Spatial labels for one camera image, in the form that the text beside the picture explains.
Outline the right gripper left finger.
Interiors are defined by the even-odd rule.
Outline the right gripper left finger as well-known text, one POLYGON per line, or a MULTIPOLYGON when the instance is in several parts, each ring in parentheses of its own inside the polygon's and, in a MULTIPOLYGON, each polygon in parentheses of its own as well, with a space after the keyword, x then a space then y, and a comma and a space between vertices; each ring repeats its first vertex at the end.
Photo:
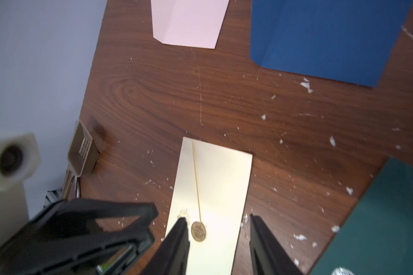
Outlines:
POLYGON ((140 275, 185 275, 189 248, 188 224, 179 218, 140 275))

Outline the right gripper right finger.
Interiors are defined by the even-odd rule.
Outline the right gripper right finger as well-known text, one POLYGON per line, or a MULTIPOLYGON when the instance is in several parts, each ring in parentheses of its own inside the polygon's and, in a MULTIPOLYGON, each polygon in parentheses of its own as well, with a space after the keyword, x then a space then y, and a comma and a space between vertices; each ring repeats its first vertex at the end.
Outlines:
POLYGON ((250 215, 250 252, 255 275, 303 275, 264 220, 250 215))

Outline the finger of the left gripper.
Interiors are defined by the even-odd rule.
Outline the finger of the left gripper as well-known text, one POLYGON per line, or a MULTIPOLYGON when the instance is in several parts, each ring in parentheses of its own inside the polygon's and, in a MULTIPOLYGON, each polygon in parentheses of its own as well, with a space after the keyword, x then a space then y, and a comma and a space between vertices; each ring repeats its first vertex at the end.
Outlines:
POLYGON ((122 275, 154 241, 140 221, 112 232, 79 222, 64 233, 51 222, 30 222, 0 247, 0 275, 95 275, 117 253, 105 274, 122 275))
POLYGON ((151 222, 157 218, 158 210, 151 202, 127 203, 99 201, 78 198, 71 201, 61 200, 45 208, 27 223, 27 232, 36 234, 43 228, 52 226, 54 230, 65 230, 68 234, 84 226, 87 221, 102 218, 137 217, 128 227, 118 234, 141 234, 148 231, 151 222))

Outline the cream yellow envelope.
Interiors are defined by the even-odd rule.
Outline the cream yellow envelope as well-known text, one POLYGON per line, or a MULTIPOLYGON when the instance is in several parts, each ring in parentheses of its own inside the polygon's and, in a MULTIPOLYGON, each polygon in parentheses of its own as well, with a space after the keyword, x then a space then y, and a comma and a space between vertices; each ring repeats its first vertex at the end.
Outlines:
POLYGON ((231 274, 251 167, 251 154, 183 138, 166 230, 187 220, 188 275, 231 274))

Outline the navy blue envelope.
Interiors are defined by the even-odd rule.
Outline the navy blue envelope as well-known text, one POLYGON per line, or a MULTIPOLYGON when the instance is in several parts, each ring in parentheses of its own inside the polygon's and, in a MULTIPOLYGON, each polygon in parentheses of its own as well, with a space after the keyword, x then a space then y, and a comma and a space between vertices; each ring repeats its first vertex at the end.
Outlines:
POLYGON ((250 57, 261 67, 376 87, 411 1, 253 1, 250 57))

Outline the pink envelope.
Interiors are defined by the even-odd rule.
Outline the pink envelope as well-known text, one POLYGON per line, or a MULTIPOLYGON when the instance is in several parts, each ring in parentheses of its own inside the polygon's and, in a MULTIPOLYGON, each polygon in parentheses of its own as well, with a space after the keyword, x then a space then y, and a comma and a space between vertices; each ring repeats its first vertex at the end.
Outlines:
POLYGON ((229 0, 152 0, 153 37, 166 45, 215 49, 229 0))

